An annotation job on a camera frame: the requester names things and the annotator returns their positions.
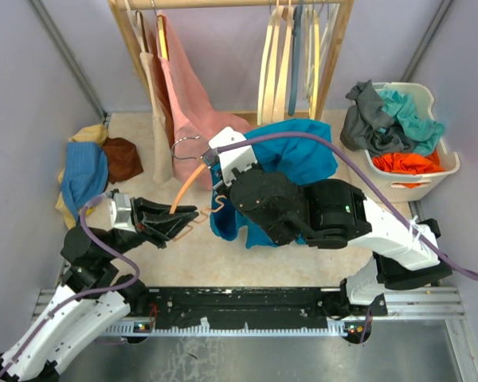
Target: yellow cloth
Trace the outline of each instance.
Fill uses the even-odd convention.
[[[108,131],[104,125],[94,125],[89,127],[84,127],[76,134],[74,134],[71,138],[69,138],[70,142],[95,142],[99,146],[102,146],[106,138],[108,137]],[[62,184],[62,179],[64,179],[64,171],[63,169],[61,173],[58,174],[58,183]],[[58,194],[58,200],[55,204],[55,209],[59,211],[62,216],[64,217],[65,225],[67,228],[71,229],[76,225],[76,221],[72,216],[72,213],[68,210],[67,206],[64,203],[64,198],[62,197],[62,193]],[[87,215],[92,212],[91,209],[87,211]]]

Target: wooden clothing rack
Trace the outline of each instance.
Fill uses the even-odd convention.
[[[132,10],[167,10],[221,6],[269,6],[273,5],[273,3],[274,0],[129,0],[129,5]],[[331,43],[319,82],[315,119],[320,119],[324,110],[324,104],[326,103],[327,93],[331,86],[331,80],[335,72],[340,49],[342,48],[343,36],[347,29],[347,23],[349,22],[354,0],[307,0],[305,3],[310,5],[339,4],[338,16],[331,34]],[[300,0],[292,0],[293,6],[298,4],[300,4]],[[108,5],[113,12],[124,42],[126,43],[127,50],[135,65],[135,69],[148,94],[149,87],[147,77],[139,58],[140,47],[136,40],[135,32],[129,22],[124,0],[108,0]],[[288,0],[280,0],[280,5],[288,5]]]

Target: laundry basket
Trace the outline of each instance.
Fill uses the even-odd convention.
[[[416,105],[416,112],[420,119],[434,119],[432,106],[434,98],[430,90],[420,84],[407,84],[398,82],[382,82],[373,84],[374,89],[379,92],[383,89],[398,90],[405,94],[412,94]],[[457,153],[448,152],[445,141],[440,139],[437,144],[437,154],[440,159],[440,166],[445,169],[442,173],[424,173],[418,175],[387,173],[374,166],[368,150],[350,151],[346,149],[347,155],[358,167],[368,176],[370,180],[381,190],[391,202],[418,201],[430,192],[448,175],[455,173],[460,168],[460,161]],[[359,176],[349,169],[351,183],[360,188],[368,197],[375,201],[379,199]],[[404,183],[416,183],[418,187],[408,188]]]

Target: brown garment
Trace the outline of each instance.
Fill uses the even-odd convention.
[[[108,181],[126,181],[143,172],[136,146],[124,138],[106,138],[102,149],[108,160]]]

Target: gray wall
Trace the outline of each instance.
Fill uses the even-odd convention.
[[[97,122],[28,3],[0,2],[0,353],[28,328],[39,290],[54,284],[65,142]]]
[[[461,160],[459,172],[423,200],[425,216],[439,220],[441,247],[478,271],[478,0],[455,2],[413,81],[432,90],[435,115]],[[453,282],[478,340],[478,283],[461,275]]]
[[[358,80],[399,80],[440,0],[355,2],[327,107],[346,107]],[[107,111],[150,108],[104,0],[45,2]],[[268,7],[169,10],[218,110],[257,109]],[[326,17],[326,8],[321,18]],[[299,107],[308,103],[300,99]]]

